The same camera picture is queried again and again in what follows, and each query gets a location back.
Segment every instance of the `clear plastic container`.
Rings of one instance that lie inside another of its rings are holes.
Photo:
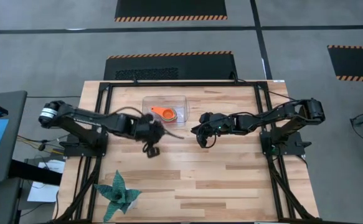
[[[161,121],[165,126],[183,126],[189,116],[186,96],[146,96],[143,99],[142,110],[144,114],[151,113],[154,119]],[[169,115],[167,112],[174,115],[169,117],[171,120],[165,118]]]

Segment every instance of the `transparent bin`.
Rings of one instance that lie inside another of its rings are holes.
[[[171,109],[176,117],[168,121],[163,116],[153,112],[154,108]],[[186,96],[146,96],[143,98],[142,110],[144,114],[151,113],[154,119],[161,121],[165,126],[183,126],[189,116],[189,104]]]

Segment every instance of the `black floor mat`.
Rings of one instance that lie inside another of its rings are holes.
[[[225,20],[224,0],[118,0],[115,22]]]
[[[236,73],[230,51],[116,55],[104,80],[226,80]]]
[[[363,47],[328,45],[336,78],[363,82]]]

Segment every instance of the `wooden tabletop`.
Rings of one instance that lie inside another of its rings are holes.
[[[80,108],[94,111],[99,84],[98,81],[85,82]],[[271,91],[288,94],[283,82],[268,81],[268,86]],[[253,88],[116,87],[113,89],[110,112],[124,106],[141,109],[145,96],[172,95],[185,95],[189,101],[191,111],[186,125],[170,129],[184,136],[185,140],[164,136],[158,144],[161,155],[148,159],[141,152],[142,143],[110,135],[106,156],[102,159],[99,184],[111,185],[116,170],[119,170],[127,188],[143,192],[133,209],[127,211],[126,215],[117,211],[110,221],[276,221],[267,161],[262,155],[258,137],[260,128],[246,136],[221,136],[210,149],[200,148],[195,135],[190,132],[192,127],[199,124],[200,115],[207,111],[223,114],[239,111],[257,113]],[[286,98],[271,95],[273,106],[286,101]],[[128,110],[124,113],[136,114]],[[79,159],[72,157],[66,161],[59,191],[59,214],[72,202]],[[305,164],[296,156],[285,156],[284,159],[292,192],[309,213],[318,216]],[[284,216],[287,217],[285,196],[282,190],[280,193]],[[87,215],[89,198],[90,192],[87,192],[82,217]],[[93,222],[102,222],[108,203],[106,198],[97,194]]]

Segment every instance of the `orange object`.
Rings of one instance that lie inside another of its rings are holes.
[[[172,108],[153,106],[151,107],[151,111],[158,114],[165,121],[172,121],[177,118],[176,112]]]

